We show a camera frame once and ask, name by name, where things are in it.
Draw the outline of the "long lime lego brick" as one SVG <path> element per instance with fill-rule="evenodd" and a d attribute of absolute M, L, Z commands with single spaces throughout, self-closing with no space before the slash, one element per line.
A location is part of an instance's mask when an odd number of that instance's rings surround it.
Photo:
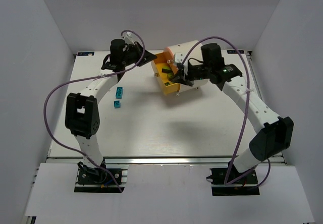
<path fill-rule="evenodd" d="M 162 68 L 161 72 L 169 74 L 169 73 L 172 73 L 173 71 L 171 69 Z"/>

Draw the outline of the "yellow drawer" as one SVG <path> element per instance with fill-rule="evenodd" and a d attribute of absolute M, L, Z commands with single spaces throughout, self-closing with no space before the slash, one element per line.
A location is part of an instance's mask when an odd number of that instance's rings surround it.
<path fill-rule="evenodd" d="M 168 64 L 167 62 L 168 59 L 171 59 L 170 54 L 168 52 L 160 52 L 160 53 L 157 53 L 156 55 L 157 55 L 157 59 L 151 62 L 151 66 L 161 91 L 163 92 L 164 95 L 178 93 L 180 90 L 180 84 L 172 83 L 171 81 L 168 80 L 168 74 L 162 73 L 162 68 L 171 69 L 171 65 Z M 169 86 L 165 86 L 165 83 L 167 82 L 169 82 L 170 84 Z"/>

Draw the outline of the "cream cylindrical drawer cabinet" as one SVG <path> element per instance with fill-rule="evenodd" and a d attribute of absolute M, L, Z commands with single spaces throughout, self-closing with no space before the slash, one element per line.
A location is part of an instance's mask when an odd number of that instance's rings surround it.
<path fill-rule="evenodd" d="M 177 45 L 173 45 L 173 46 L 168 46 L 164 49 L 163 52 L 168 52 L 170 54 L 170 58 L 168 59 L 168 64 L 171 65 L 171 70 L 173 71 L 170 74 L 175 74 L 178 69 L 176 68 L 176 66 L 173 64 L 173 59 L 174 59 L 174 54 L 176 52 L 182 52 L 184 53 L 186 56 L 188 54 L 188 52 L 190 51 L 190 49 L 197 43 L 198 41 L 191 41 L 191 42 L 186 42 L 186 43 L 181 43 L 181 44 L 177 44 Z M 186 61 L 188 64 L 188 60 L 190 58 L 192 58 L 191 60 L 191 64 L 193 65 L 197 65 L 197 64 L 202 64 L 199 61 L 202 61 L 202 53 L 201 53 L 201 48 L 202 44 L 199 43 L 186 57 Z M 188 91 L 188 90 L 192 90 L 192 89 L 198 89 L 199 87 L 189 87 L 186 85 L 182 85 L 180 84 L 180 90 L 178 93 L 176 93 L 177 96 L 179 96 L 180 93 L 184 92 L 184 91 Z"/>

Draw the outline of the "long cyan lego brick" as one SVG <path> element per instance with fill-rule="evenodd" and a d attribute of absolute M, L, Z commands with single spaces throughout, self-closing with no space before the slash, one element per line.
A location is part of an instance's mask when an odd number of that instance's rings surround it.
<path fill-rule="evenodd" d="M 124 92 L 123 87 L 117 87 L 117 89 L 116 89 L 116 99 L 122 99 L 123 92 Z"/>

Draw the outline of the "small cyan lego brick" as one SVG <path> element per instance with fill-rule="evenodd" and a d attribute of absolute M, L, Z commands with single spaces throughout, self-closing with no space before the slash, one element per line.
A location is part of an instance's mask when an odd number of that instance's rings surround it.
<path fill-rule="evenodd" d="M 114 108 L 120 108 L 121 107 L 121 102 L 119 100 L 114 101 Z"/>

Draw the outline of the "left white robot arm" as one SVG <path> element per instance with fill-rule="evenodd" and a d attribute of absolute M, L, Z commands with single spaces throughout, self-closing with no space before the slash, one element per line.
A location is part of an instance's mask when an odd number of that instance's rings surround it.
<path fill-rule="evenodd" d="M 156 55 L 145 50 L 137 41 L 114 39 L 111 41 L 110 53 L 102 61 L 100 78 L 94 79 L 80 92 L 67 96 L 65 126 L 76 138 L 80 150 L 85 153 L 86 166 L 105 167 L 96 136 L 100 125 L 100 101 L 119 83 L 127 66 L 141 67 L 156 58 Z"/>

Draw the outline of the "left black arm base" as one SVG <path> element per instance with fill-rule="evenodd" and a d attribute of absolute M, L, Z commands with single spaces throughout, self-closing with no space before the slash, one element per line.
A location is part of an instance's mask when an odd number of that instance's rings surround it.
<path fill-rule="evenodd" d="M 75 193 L 118 193 L 121 194 L 113 178 L 106 171 L 88 167 L 78 162 L 78 171 L 74 186 Z M 123 191 L 127 181 L 127 169 L 113 167 L 108 169 Z"/>

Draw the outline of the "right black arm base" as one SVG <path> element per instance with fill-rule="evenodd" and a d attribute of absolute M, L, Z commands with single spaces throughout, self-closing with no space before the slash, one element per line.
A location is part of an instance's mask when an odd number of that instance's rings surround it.
<path fill-rule="evenodd" d="M 225 185 L 227 168 L 211 168 L 206 180 L 211 183 L 212 196 L 258 196 L 260 195 L 255 170 L 232 184 Z"/>

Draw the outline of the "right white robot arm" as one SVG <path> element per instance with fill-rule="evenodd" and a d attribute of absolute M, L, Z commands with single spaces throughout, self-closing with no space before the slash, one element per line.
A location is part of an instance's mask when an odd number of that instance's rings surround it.
<path fill-rule="evenodd" d="M 249 121 L 256 133 L 243 153 L 233 153 L 225 185 L 237 182 L 260 163 L 290 147 L 292 119 L 278 115 L 251 91 L 249 74 L 243 74 L 234 64 L 225 64 L 218 44 L 195 42 L 187 52 L 183 50 L 184 46 L 166 48 L 170 61 L 177 68 L 170 81 L 192 87 L 195 81 L 208 79 L 242 110 L 243 124 Z"/>

